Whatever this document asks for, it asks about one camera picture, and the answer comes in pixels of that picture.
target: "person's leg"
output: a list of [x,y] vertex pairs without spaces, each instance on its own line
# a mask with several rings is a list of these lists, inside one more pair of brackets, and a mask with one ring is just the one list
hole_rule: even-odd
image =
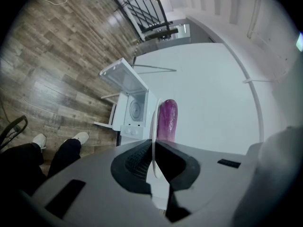
[[51,167],[49,168],[48,178],[62,171],[64,168],[80,159],[81,145],[89,139],[86,132],[77,134],[72,139],[66,140],[56,152]]
[[0,154],[1,184],[32,195],[46,180],[39,167],[44,162],[41,148],[45,143],[46,136],[40,134],[32,143],[9,148]]

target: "appliance lid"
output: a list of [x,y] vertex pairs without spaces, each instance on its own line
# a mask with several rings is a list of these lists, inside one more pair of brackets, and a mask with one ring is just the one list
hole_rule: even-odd
[[99,75],[103,80],[128,94],[148,91],[147,85],[124,58],[104,68]]

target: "eggplant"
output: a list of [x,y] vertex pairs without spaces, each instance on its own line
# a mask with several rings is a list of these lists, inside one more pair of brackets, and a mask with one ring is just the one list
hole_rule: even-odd
[[175,142],[177,121],[177,103],[173,99],[168,99],[160,106],[157,139]]

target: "toy washing machine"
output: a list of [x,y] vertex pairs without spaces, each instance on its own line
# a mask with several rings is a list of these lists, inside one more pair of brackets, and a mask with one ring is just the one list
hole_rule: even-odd
[[121,136],[150,139],[157,98],[148,86],[124,58],[103,69],[100,77],[120,90],[112,129]]

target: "white sneaker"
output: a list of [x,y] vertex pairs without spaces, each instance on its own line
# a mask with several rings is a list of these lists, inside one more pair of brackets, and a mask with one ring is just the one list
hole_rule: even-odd
[[78,141],[80,141],[81,145],[83,145],[89,139],[89,134],[87,134],[86,132],[80,132],[74,137],[72,137],[72,139],[77,139]]
[[40,146],[40,149],[46,148],[46,136],[44,134],[38,134],[36,137],[33,138],[32,142]]

